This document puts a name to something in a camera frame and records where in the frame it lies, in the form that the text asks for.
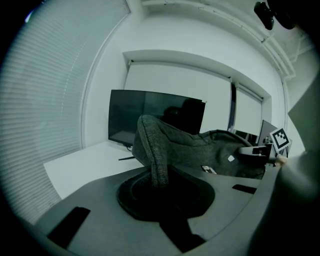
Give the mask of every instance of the monitor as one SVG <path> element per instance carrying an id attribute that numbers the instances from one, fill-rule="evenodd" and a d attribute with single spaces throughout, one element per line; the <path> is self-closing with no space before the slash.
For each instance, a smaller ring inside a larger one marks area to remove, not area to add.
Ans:
<path id="1" fill-rule="evenodd" d="M 140 90 L 112 90 L 108 139 L 125 146 L 134 143 L 141 115 L 151 115 L 181 131 L 199 134 L 206 103 L 200 99 Z"/>
<path id="2" fill-rule="evenodd" d="M 265 120 L 262 120 L 262 125 L 261 125 L 259 140 L 258 140 L 258 146 L 263 146 L 264 139 L 266 137 L 269 137 L 270 133 L 276 129 L 277 129 L 277 127 L 273 126 L 271 123 L 269 123 Z"/>

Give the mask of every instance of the white wall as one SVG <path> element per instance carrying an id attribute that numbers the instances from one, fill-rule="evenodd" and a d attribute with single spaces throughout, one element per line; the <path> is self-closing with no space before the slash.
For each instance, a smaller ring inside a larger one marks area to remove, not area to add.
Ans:
<path id="1" fill-rule="evenodd" d="M 109 101 L 112 89 L 123 89 L 128 73 L 124 49 L 132 43 L 135 31 L 147 16 L 140 0 L 127 1 L 131 14 L 113 32 L 92 71 L 83 105 L 82 146 L 108 139 Z"/>
<path id="2" fill-rule="evenodd" d="M 126 51 L 169 50 L 213 59 L 243 73 L 272 97 L 271 123 L 284 126 L 282 82 L 272 65 L 252 46 L 211 24 L 173 14 L 147 17 Z"/>
<path id="3" fill-rule="evenodd" d="M 298 102 L 320 71 L 318 53 L 313 49 L 299 55 L 297 61 L 293 64 L 293 67 L 296 71 L 296 77 L 287 82 L 289 109 L 292 109 L 292 107 Z M 301 153 L 305 151 L 305 147 L 294 123 L 290 118 L 288 118 L 287 132 L 289 138 L 292 139 L 289 157 L 301 155 Z"/>
<path id="4" fill-rule="evenodd" d="M 205 101 L 200 133 L 228 129 L 231 82 L 226 77 L 181 64 L 134 62 L 130 66 L 124 88 Z"/>

